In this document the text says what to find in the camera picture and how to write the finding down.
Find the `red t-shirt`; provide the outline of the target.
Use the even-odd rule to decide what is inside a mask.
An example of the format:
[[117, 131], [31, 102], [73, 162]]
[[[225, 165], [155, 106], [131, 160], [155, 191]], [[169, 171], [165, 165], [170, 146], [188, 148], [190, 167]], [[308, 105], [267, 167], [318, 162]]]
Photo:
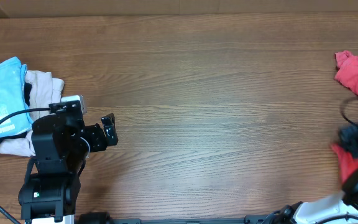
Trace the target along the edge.
[[[358, 56], [349, 51], [335, 53], [337, 74], [334, 79], [358, 96]], [[337, 155], [340, 180], [343, 184], [358, 169], [358, 147], [346, 149], [339, 143], [331, 145]]]

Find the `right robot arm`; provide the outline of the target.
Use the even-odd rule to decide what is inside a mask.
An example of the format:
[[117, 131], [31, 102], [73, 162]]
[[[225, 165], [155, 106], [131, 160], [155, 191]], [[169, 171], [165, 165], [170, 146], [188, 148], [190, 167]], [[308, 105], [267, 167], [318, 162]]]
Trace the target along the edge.
[[358, 223], [358, 124], [339, 132], [332, 146], [341, 170], [341, 191], [314, 202], [285, 206], [265, 223]]

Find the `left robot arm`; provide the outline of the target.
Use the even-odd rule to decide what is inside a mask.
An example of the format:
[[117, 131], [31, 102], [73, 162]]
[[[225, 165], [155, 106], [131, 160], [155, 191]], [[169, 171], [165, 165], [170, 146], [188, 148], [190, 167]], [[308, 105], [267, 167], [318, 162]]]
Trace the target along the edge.
[[79, 114], [50, 114], [34, 122], [31, 141], [35, 156], [27, 165], [18, 195], [26, 223], [67, 222], [76, 211], [80, 175], [92, 152], [118, 143], [115, 117], [86, 126]]

